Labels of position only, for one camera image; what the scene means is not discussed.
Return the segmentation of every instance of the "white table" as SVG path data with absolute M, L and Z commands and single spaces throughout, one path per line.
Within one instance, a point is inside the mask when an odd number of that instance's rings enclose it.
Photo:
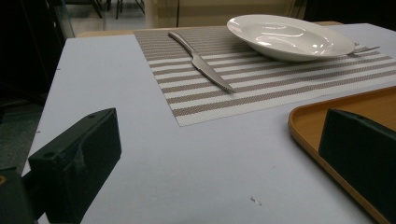
M 331 28 L 396 57 L 392 31 Z M 69 39 L 30 154 L 84 116 L 116 107 L 121 159 L 82 223 L 371 223 L 293 141 L 288 116 L 395 84 L 179 127 L 133 35 Z

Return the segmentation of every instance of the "wall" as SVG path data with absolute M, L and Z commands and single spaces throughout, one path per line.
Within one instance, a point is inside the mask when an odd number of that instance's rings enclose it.
M 291 16 L 294 3 L 295 0 L 145 0 L 146 24 L 148 28 L 210 26 L 225 25 L 229 19 L 247 14 Z

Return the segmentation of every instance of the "knife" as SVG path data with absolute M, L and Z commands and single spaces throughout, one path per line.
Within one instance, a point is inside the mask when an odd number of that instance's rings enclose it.
M 210 81 L 228 92 L 235 92 L 221 76 L 192 48 L 192 46 L 178 33 L 169 32 L 169 36 L 175 39 L 192 57 L 192 64 Z

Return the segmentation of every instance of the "orange tray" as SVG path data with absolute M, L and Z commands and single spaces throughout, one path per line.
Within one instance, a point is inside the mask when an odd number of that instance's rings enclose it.
M 396 131 L 396 87 L 368 91 L 343 98 L 303 105 L 289 116 L 289 130 L 293 138 L 322 166 L 376 221 L 389 223 L 364 197 L 323 160 L 319 143 L 328 109 L 336 108 L 362 115 Z

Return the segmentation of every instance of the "striped placemat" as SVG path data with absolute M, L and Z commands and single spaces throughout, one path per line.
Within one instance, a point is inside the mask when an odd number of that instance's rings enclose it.
M 396 80 L 396 61 L 377 51 L 308 63 L 267 59 L 227 27 L 177 30 L 236 90 L 228 94 L 191 64 L 168 31 L 135 36 L 180 126 Z

